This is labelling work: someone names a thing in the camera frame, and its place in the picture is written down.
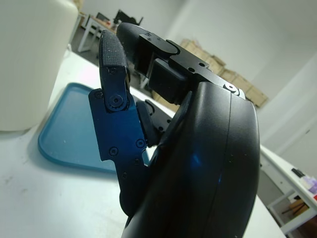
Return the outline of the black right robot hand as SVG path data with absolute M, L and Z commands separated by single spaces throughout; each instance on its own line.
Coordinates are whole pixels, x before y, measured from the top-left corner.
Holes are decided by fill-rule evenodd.
M 100 36 L 89 94 L 101 160 L 115 164 L 124 238 L 241 238 L 254 206 L 254 105 L 170 40 L 121 23 Z

